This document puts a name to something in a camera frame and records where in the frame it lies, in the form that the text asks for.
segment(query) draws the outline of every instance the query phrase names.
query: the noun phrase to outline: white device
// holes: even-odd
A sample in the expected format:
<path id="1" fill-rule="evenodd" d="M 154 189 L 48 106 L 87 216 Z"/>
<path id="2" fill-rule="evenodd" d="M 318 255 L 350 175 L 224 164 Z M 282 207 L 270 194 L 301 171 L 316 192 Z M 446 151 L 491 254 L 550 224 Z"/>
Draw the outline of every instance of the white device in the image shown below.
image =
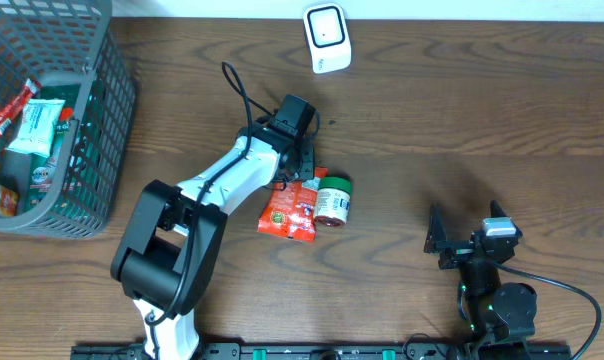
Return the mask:
<path id="1" fill-rule="evenodd" d="M 156 317 L 162 316 L 162 310 L 144 300 L 133 300 L 133 303 L 140 310 L 142 319 L 148 314 Z M 200 343 L 200 336 L 193 325 L 194 313 L 195 310 L 191 310 L 184 316 L 177 315 L 174 319 L 166 319 L 155 327 L 154 333 L 145 323 L 147 341 L 144 343 L 144 352 L 152 359 L 156 359 L 156 356 L 160 359 L 190 359 Z M 153 337 L 155 337 L 158 349 L 151 340 Z"/>
<path id="2" fill-rule="evenodd" d="M 304 12 L 306 39 L 316 74 L 351 64 L 351 40 L 342 8 L 335 3 L 312 6 Z"/>

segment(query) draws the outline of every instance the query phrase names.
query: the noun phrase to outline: cable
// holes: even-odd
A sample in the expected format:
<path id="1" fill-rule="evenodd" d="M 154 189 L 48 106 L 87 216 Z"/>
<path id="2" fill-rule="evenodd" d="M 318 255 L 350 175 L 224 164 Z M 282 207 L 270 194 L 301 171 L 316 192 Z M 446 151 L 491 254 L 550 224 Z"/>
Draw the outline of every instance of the cable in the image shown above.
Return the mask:
<path id="1" fill-rule="evenodd" d="M 584 290 L 578 289 L 573 285 L 569 285 L 569 284 L 565 284 L 563 282 L 557 281 L 557 280 L 553 280 L 553 279 L 549 279 L 543 276 L 539 276 L 539 275 L 534 275 L 534 274 L 529 274 L 527 272 L 521 271 L 521 270 L 516 270 L 516 269 L 512 269 L 508 266 L 504 266 L 502 264 L 498 264 L 497 262 L 493 261 L 493 260 L 487 260 L 489 262 L 489 264 L 491 264 L 492 266 L 494 266 L 497 269 L 500 269 L 502 271 L 506 271 L 508 273 L 511 274 L 515 274 L 515 275 L 520 275 L 522 277 L 525 277 L 527 279 L 532 279 L 532 280 L 537 280 L 537 281 L 541 281 L 547 284 L 551 284 L 551 285 L 555 285 L 557 287 L 560 287 L 562 289 L 565 290 L 569 290 L 572 291 L 578 295 L 583 296 L 584 298 L 586 298 L 587 300 L 589 300 L 591 302 L 591 304 L 593 305 L 593 308 L 595 309 L 595 325 L 593 325 L 593 330 L 591 330 L 591 334 L 589 335 L 589 337 L 586 339 L 586 341 L 584 342 L 584 344 L 582 345 L 582 347 L 580 347 L 580 349 L 575 353 L 575 355 L 573 355 L 573 357 L 571 358 L 571 360 L 578 360 L 586 351 L 586 349 L 589 348 L 589 346 L 591 345 L 591 343 L 593 342 L 593 340 L 595 340 L 595 337 L 598 335 L 598 331 L 600 330 L 600 325 L 602 323 L 602 309 L 600 309 L 600 304 L 598 304 L 597 300 L 595 300 L 595 298 L 593 296 L 591 296 L 591 294 L 587 293 Z"/>
<path id="2" fill-rule="evenodd" d="M 286 174 L 282 174 L 282 176 L 284 176 L 284 179 L 282 179 L 282 181 L 278 181 L 278 182 L 274 182 L 273 183 L 273 187 L 268 187 L 266 185 L 262 186 L 263 188 L 267 189 L 267 190 L 271 190 L 271 191 L 284 191 L 286 190 L 287 186 L 289 185 L 289 178 L 288 176 L 286 176 Z M 278 189 L 277 187 L 275 187 L 276 184 L 283 184 L 282 185 L 282 189 Z"/>
<path id="3" fill-rule="evenodd" d="M 473 360 L 480 359 L 480 355 L 478 354 L 478 352 L 480 351 L 480 348 L 482 347 L 482 345 L 484 345 L 488 341 L 490 336 L 491 336 L 491 333 L 486 332 L 484 335 L 482 335 L 482 338 L 480 338 L 480 340 L 478 340 L 476 343 L 473 344 L 473 348 L 471 348 L 471 359 L 473 359 Z"/>
<path id="4" fill-rule="evenodd" d="M 409 344 L 411 343 L 411 340 L 415 339 L 418 336 L 422 336 L 422 337 L 425 337 L 425 338 L 433 341 L 433 338 L 425 333 L 415 333 L 415 334 L 409 336 L 409 338 L 406 339 L 406 341 L 402 345 L 402 353 L 404 354 L 404 356 L 406 356 L 407 359 L 413 359 L 412 357 L 409 356 L 409 354 L 407 352 L 409 350 Z M 437 350 L 440 353 L 440 355 L 442 355 L 442 357 L 446 359 L 446 353 L 444 353 L 444 351 L 442 351 L 442 349 L 440 349 L 440 346 L 438 346 L 438 344 L 436 344 L 435 342 L 431 342 L 431 344 L 435 347 L 435 350 Z"/>
<path id="5" fill-rule="evenodd" d="M 231 69 L 231 72 L 233 73 L 233 77 L 235 77 L 235 81 L 238 82 L 239 84 L 239 78 L 235 72 L 235 70 L 233 69 L 233 66 L 231 66 L 231 64 L 229 64 L 228 62 L 223 62 L 222 64 L 227 64 L 227 66 L 229 66 L 229 69 Z M 238 89 L 237 86 L 235 86 L 235 84 L 233 83 L 233 81 L 231 81 L 231 78 L 229 77 L 229 74 L 227 74 L 226 72 L 226 68 L 224 67 L 224 65 L 222 65 L 222 73 L 224 73 L 224 77 L 226 78 L 226 81 L 229 82 L 229 85 L 231 85 L 231 87 L 233 88 L 233 90 L 235 90 L 236 93 L 238 93 L 238 95 L 242 96 L 245 101 L 250 102 L 251 104 L 255 105 L 255 107 L 257 107 L 258 109 L 264 111 L 265 114 L 268 114 L 270 116 L 274 116 L 269 110 L 267 110 L 264 106 L 260 105 L 259 103 L 253 101 L 253 99 L 251 99 L 250 97 L 248 97 L 246 95 L 246 91 L 244 91 L 244 88 L 240 85 L 240 88 Z"/>
<path id="6" fill-rule="evenodd" d="M 255 122 L 258 124 L 264 124 L 269 122 L 270 118 L 271 117 L 269 115 L 260 116 L 257 120 L 255 120 Z"/>
<path id="7" fill-rule="evenodd" d="M 464 305 L 462 305 L 462 295 L 465 293 L 464 289 L 464 284 L 460 281 L 460 284 L 458 284 L 458 313 L 460 313 L 460 317 L 463 320 L 469 320 L 469 317 L 466 316 L 466 313 L 464 312 Z"/>
<path id="8" fill-rule="evenodd" d="M 151 330 L 151 342 L 153 342 L 153 355 L 155 360 L 160 360 L 160 344 L 158 342 L 158 336 L 155 331 L 155 326 L 149 327 Z"/>
<path id="9" fill-rule="evenodd" d="M 235 86 L 235 84 L 233 84 L 233 82 L 229 78 L 229 75 L 227 74 L 227 71 L 226 71 L 227 67 L 231 70 L 231 73 L 233 74 L 233 77 L 235 78 L 235 81 L 238 84 L 237 87 Z M 186 238 L 186 243 L 185 243 L 186 253 L 184 254 L 185 255 L 184 256 L 184 265 L 182 267 L 182 274 L 180 276 L 180 281 L 178 282 L 178 286 L 175 289 L 175 294 L 173 295 L 173 299 L 171 300 L 171 303 L 166 308 L 166 310 L 164 310 L 164 313 L 157 319 L 152 319 L 151 313 L 149 313 L 144 318 L 144 322 L 150 327 L 157 326 L 157 325 L 161 324 L 164 320 L 166 320 L 175 311 L 175 306 L 177 305 L 178 300 L 180 299 L 180 297 L 182 295 L 182 291 L 184 289 L 184 284 L 186 283 L 186 277 L 189 272 L 189 267 L 191 265 L 191 258 L 193 257 L 193 247 L 195 245 L 195 234 L 197 233 L 197 225 L 198 225 L 198 220 L 199 220 L 199 215 L 198 215 L 199 213 L 197 211 L 197 207 L 202 203 L 202 199 L 204 198 L 204 195 L 209 191 L 209 189 L 211 188 L 211 185 L 215 182 L 215 180 L 217 180 L 220 176 L 222 176 L 222 174 L 224 174 L 227 170 L 229 170 L 231 167 L 233 167 L 235 164 L 237 164 L 240 160 L 244 159 L 246 157 L 246 155 L 249 153 L 249 150 L 251 148 L 251 137 L 253 136 L 253 117 L 251 114 L 251 105 L 250 105 L 251 100 L 247 96 L 246 90 L 244 89 L 244 85 L 242 84 L 242 80 L 240 80 L 240 76 L 235 71 L 235 68 L 233 68 L 233 65 L 231 65 L 230 63 L 228 63 L 226 61 L 223 61 L 222 62 L 222 72 L 224 73 L 224 77 L 227 79 L 227 81 L 229 81 L 229 84 L 231 84 L 231 87 L 233 87 L 233 89 L 236 92 L 238 92 L 240 95 L 242 95 L 242 99 L 244 100 L 244 108 L 246 110 L 246 119 L 247 119 L 247 124 L 248 124 L 246 145 L 244 146 L 244 150 L 242 150 L 242 152 L 240 152 L 240 154 L 235 159 L 233 159 L 231 162 L 226 164 L 223 168 L 221 168 L 220 170 L 218 170 L 218 172 L 216 172 L 213 176 L 211 176 L 210 179 L 207 179 L 203 183 L 202 188 L 200 189 L 200 192 L 198 193 L 198 196 L 195 200 L 195 203 L 193 204 L 193 212 L 192 212 L 192 216 L 191 216 L 191 226 L 189 228 L 189 233 Z"/>

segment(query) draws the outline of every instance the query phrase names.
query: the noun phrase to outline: white wall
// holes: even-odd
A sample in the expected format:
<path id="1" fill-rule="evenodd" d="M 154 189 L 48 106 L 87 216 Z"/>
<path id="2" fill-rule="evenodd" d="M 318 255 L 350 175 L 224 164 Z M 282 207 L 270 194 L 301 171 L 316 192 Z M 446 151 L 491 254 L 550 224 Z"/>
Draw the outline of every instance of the white wall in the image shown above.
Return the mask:
<path id="1" fill-rule="evenodd" d="M 113 0 L 115 16 L 299 19 L 308 0 Z M 349 19 L 604 21 L 604 0 L 338 0 Z"/>

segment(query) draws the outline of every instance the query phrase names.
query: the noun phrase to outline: wall-mounted sensor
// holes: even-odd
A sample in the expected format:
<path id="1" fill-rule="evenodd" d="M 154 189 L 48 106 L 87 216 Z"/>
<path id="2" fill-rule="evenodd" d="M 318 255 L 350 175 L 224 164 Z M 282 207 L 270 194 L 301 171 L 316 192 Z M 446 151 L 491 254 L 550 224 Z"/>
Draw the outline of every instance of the wall-mounted sensor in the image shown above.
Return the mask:
<path id="1" fill-rule="evenodd" d="M 317 5 L 304 12 L 306 39 L 317 74 L 344 69 L 351 63 L 351 40 L 338 4 Z"/>

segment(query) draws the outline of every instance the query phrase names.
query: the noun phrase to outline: green connector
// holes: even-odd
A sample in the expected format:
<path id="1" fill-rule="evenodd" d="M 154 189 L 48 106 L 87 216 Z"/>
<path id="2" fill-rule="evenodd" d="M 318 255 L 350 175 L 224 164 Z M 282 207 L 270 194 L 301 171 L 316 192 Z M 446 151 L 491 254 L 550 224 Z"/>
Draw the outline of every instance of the green connector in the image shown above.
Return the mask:
<path id="1" fill-rule="evenodd" d="M 266 350 L 253 350 L 253 360 L 266 360 Z"/>
<path id="2" fill-rule="evenodd" d="M 395 351 L 382 350 L 382 360 L 395 360 Z"/>

